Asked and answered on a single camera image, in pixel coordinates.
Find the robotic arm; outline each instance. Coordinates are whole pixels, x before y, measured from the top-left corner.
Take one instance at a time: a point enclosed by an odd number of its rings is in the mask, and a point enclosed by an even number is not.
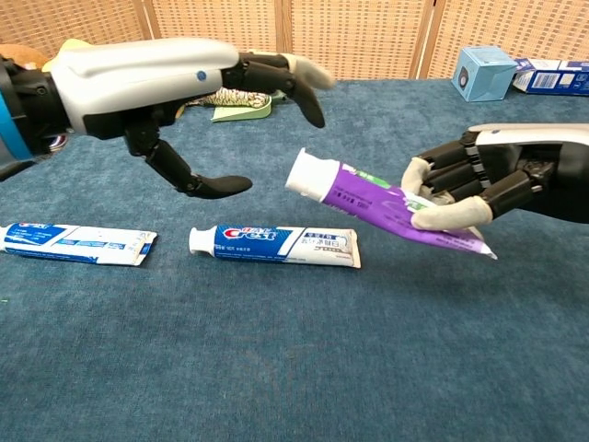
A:
[[[325,125],[312,87],[331,88],[331,75],[305,57],[239,52],[197,38],[106,44],[61,51],[50,73],[0,59],[0,180],[51,157],[68,132],[100,140],[123,137],[131,155],[176,190],[203,199],[249,189],[245,177],[192,173],[159,137],[179,108],[219,88],[282,91],[314,126]]]
[[[436,202],[426,230],[477,227],[514,209],[589,224],[589,124],[498,123],[415,156],[401,188]]]

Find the squeezed toothpaste tube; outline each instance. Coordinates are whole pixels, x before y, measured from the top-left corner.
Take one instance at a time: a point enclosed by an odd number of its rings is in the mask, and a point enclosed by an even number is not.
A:
[[[62,224],[11,224],[0,227],[0,250],[69,262],[140,265],[156,232]]]
[[[354,230],[313,227],[219,225],[191,229],[192,254],[241,261],[336,265],[360,268]]]
[[[384,180],[335,159],[300,150],[285,187],[347,215],[415,242],[444,249],[497,256],[470,230],[419,230],[411,225],[415,211],[435,205]]]

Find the blue and white toothpaste tube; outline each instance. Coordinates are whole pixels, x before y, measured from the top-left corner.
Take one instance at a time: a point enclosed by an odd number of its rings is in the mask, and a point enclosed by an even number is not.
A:
[[[360,268],[353,229],[220,225],[191,230],[192,254],[242,261],[339,265]]]
[[[156,232],[62,224],[0,227],[0,250],[21,256],[93,264],[140,265]]]

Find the wooden screen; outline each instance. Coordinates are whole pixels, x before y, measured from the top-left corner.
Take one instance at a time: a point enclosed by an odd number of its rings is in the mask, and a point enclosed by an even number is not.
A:
[[[408,78],[423,0],[292,0],[292,49],[339,79]]]
[[[0,1],[0,43],[24,44],[53,57],[64,41],[91,44],[150,38],[130,0]]]
[[[449,78],[464,46],[512,57],[587,60],[587,0],[438,0],[421,77]]]
[[[240,50],[276,49],[274,0],[152,0],[161,37],[203,37]]]

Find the tissue box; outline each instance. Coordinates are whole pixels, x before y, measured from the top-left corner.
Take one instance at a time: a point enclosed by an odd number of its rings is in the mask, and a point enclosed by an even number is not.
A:
[[[466,101],[494,101],[505,97],[517,63],[498,46],[475,46],[460,51],[452,84]]]

